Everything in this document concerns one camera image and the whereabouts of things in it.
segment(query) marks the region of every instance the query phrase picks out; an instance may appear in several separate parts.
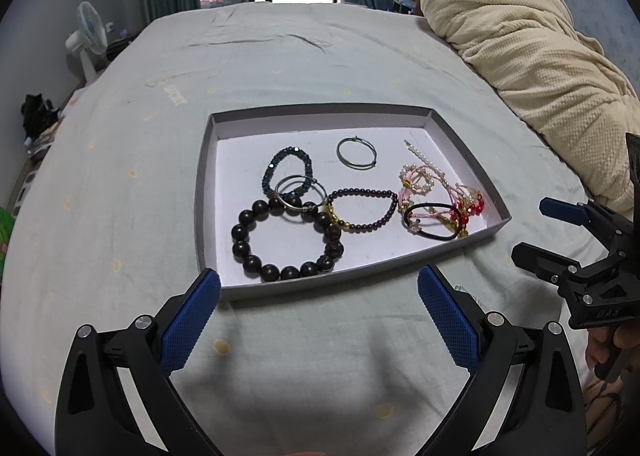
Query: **dark red beaded bracelet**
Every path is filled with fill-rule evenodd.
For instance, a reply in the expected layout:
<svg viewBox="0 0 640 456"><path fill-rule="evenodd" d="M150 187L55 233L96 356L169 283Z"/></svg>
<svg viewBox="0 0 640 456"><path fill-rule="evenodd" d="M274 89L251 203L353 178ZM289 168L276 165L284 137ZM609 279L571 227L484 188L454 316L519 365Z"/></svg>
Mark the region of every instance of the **dark red beaded bracelet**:
<svg viewBox="0 0 640 456"><path fill-rule="evenodd" d="M256 220L265 220L269 214L279 216L284 211L284 205L276 198L272 198L267 203L264 200L255 201L251 210L243 210L238 215L238 224L231 229L231 237L234 239L234 246L231 248L237 261L242 262L244 271L252 276L260 275L262 282L274 282L277 280L297 279L299 277L317 276L319 272L330 272L335 263L335 259L340 258L344 252L344 246L339 241L342 231L340 227L331 222L329 214L318 212L318 206L313 202L306 202L304 207L308 211L302 213L302 219L307 222L315 222L318 231L324 234L326 245L324 254L316 262L307 261L302 263L300 269L295 266L285 266L279 270L274 264L262 264L262 260L251 253L248 227Z"/></svg>
<svg viewBox="0 0 640 456"><path fill-rule="evenodd" d="M334 211L334 200L336 198L340 198L341 196L368 196L370 198L391 198L391 205L389 206L389 210L382 217L382 219L373 222L367 223L364 225L354 225L344 220L341 220ZM346 232L372 232L374 230L378 230L380 227L383 227L389 220L391 216L394 215L396 210L396 206L398 205L398 195L393 191L378 191L372 189L340 189L337 191L333 191L329 194L329 197L326 201L325 210L331 217L331 221L338 225L342 230Z"/></svg>

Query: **silver bangle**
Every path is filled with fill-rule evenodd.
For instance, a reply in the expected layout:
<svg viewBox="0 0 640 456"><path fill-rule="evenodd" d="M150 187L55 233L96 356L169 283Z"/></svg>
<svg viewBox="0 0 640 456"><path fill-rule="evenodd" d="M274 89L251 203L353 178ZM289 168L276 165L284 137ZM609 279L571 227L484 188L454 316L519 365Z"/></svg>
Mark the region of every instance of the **silver bangle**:
<svg viewBox="0 0 640 456"><path fill-rule="evenodd" d="M284 201L282 199L282 196L280 195L280 187L281 187L281 185L283 185L284 183L286 183L289 180L293 180L294 178L302 178L302 179L305 179L305 180L309 180L311 182L311 185L316 185L319 188L321 188L322 189L322 194L323 194L322 201L318 205L314 204L314 207L323 207L324 205L326 205L326 201L327 201L327 198L329 197L329 195L327 194L326 189L324 188L324 186L318 180L316 180L315 178L311 178L311 176L305 176L303 174L292 174L291 176L287 176L286 178L283 178L282 180L280 180L276 184L276 187L274 187L274 189L273 189L273 191L275 192L276 200L278 200L280 203L282 203L287 209L290 209L292 211L307 212L307 211L309 211L309 210L311 210L313 208L313 207L305 207L305 206L294 207L293 205L287 203L286 201Z"/></svg>
<svg viewBox="0 0 640 456"><path fill-rule="evenodd" d="M362 144L369 148L369 150L373 153L373 160L370 163L354 163L347 160L342 153L340 152L340 146L345 142L356 142L358 144ZM335 153L338 156L338 159L347 167L351 169L356 169L360 171L366 171L369 169L373 169L376 166L376 161L378 160L378 152L376 148L373 147L373 144L365 140L364 138L359 138L358 136L354 136L353 138L343 138L340 142L338 142L338 146L335 148Z"/></svg>

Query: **mattress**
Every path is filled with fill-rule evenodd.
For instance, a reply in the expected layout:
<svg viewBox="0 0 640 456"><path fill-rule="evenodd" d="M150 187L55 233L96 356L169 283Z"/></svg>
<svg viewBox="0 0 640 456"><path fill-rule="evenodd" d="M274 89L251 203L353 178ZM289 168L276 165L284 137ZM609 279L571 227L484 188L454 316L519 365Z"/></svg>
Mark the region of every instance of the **mattress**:
<svg viewBox="0 0 640 456"><path fill-rule="evenodd" d="M313 102L436 109L513 216L493 239L438 258L438 267L512 324L541 327L561 315L566 324L555 289L516 269L510 251L524 241L583 263L600 256L585 230L538 213L545 196L586 201L582 183L425 20L338 4L177 14L153 22L69 110L14 229L0 370L45 449L53 452L76 329L126 327L198 275L193 202L207 117ZM468 377L417 296L419 268L222 303L171 380L230 456L415 454ZM584 376L586 336L568 335ZM122 374L145 437L160 445ZM483 441L497 432L516 380Z"/></svg>

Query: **blue gripper pad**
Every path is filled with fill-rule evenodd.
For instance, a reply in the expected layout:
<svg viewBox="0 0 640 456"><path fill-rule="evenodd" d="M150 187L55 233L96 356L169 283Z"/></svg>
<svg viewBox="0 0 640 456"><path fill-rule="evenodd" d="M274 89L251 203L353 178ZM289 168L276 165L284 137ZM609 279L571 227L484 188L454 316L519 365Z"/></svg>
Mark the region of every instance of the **blue gripper pad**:
<svg viewBox="0 0 640 456"><path fill-rule="evenodd" d="M168 377L187 363L205 324L220 299L220 278L210 270L183 303L162 336L158 363Z"/></svg>
<svg viewBox="0 0 640 456"><path fill-rule="evenodd" d="M430 266L418 272L418 294L453 361L473 375L481 362L478 334Z"/></svg>
<svg viewBox="0 0 640 456"><path fill-rule="evenodd" d="M543 216L578 226L589 223L589 215L582 207L553 198L540 200L540 213Z"/></svg>

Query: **white fan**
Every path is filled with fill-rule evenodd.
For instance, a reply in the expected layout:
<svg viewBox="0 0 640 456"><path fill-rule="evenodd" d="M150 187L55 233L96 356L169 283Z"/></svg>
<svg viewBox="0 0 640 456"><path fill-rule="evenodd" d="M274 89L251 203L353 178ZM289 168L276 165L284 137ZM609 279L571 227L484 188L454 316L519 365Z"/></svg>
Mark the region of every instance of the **white fan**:
<svg viewBox="0 0 640 456"><path fill-rule="evenodd" d="M82 70L86 85L92 84L98 78L94 64L86 52L88 48L96 55L102 55L107 51L107 34L100 19L100 14L89 1L83 1L78 6L78 30L73 32L66 40L65 45L71 53L80 56Z"/></svg>

